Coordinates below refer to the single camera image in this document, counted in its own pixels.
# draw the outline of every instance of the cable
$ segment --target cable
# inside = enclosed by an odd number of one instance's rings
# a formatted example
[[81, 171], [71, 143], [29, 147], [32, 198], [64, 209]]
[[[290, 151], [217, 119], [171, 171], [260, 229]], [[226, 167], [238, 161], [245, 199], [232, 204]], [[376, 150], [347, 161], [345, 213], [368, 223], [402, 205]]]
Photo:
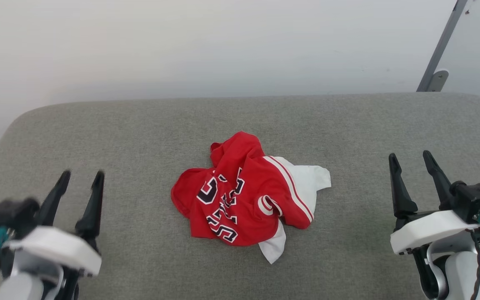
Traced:
[[469, 232], [475, 243], [475, 250], [477, 251], [477, 279], [475, 280], [475, 284], [474, 284], [474, 293], [470, 297], [470, 300], [476, 300], [477, 295], [479, 293], [479, 288], [480, 288], [480, 246], [479, 246], [479, 242], [477, 241], [477, 238], [474, 235], [474, 231], [469, 230]]

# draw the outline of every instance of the white trim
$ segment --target white trim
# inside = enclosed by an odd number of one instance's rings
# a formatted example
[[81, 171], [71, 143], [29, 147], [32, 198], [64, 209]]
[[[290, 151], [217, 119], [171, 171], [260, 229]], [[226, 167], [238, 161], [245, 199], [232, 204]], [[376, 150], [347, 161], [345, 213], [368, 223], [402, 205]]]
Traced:
[[270, 203], [268, 203], [268, 200], [266, 199], [266, 197], [265, 196], [262, 196], [262, 197], [263, 197], [262, 198], [262, 202], [263, 202], [262, 204], [264, 205], [264, 207], [266, 209], [272, 210], [273, 207], [270, 205]]
[[270, 197], [270, 196], [268, 196], [268, 195], [266, 195], [265, 198], [268, 198], [268, 199], [273, 203], [272, 207], [277, 208], [277, 210], [279, 211], [279, 216], [282, 216], [282, 215], [283, 215], [283, 213], [282, 213], [283, 211], [282, 211], [282, 209], [280, 208], [280, 206], [275, 202], [275, 200], [273, 200], [272, 197]]
[[297, 205], [297, 207], [299, 207], [303, 211], [303, 213], [305, 213], [309, 221], [312, 222], [312, 217], [310, 216], [309, 209], [295, 196], [296, 191], [294, 190], [294, 182], [291, 175], [288, 175], [290, 172], [286, 172], [286, 170], [277, 161], [274, 160], [273, 156], [264, 156], [264, 159], [274, 165], [275, 168], [279, 170], [282, 177], [286, 181], [286, 184], [288, 184], [288, 190], [290, 192], [290, 195], [292, 196], [292, 200], [294, 201], [295, 205]]
[[264, 213], [266, 216], [271, 216], [273, 215], [273, 209], [269, 210], [263, 203], [263, 198], [264, 196], [261, 196], [259, 197], [259, 201], [258, 201], [258, 204], [259, 204], [259, 209], [262, 213]]

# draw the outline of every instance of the gray fabric surface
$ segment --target gray fabric surface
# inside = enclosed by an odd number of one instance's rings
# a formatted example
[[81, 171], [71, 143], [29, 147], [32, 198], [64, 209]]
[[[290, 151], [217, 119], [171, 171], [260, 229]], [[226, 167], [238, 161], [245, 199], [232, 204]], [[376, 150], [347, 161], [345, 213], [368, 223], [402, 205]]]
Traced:
[[[170, 188], [187, 168], [209, 167], [208, 148], [237, 131], [266, 153], [331, 171], [307, 230], [286, 226], [282, 257], [258, 246], [190, 237]], [[420, 300], [413, 258], [392, 253], [388, 154], [421, 210], [438, 198], [421, 152], [448, 177], [480, 182], [480, 97], [394, 93], [64, 104], [19, 117], [0, 142], [0, 200], [43, 199], [72, 169], [55, 225], [71, 230], [98, 169], [105, 170], [99, 277], [86, 300]]]

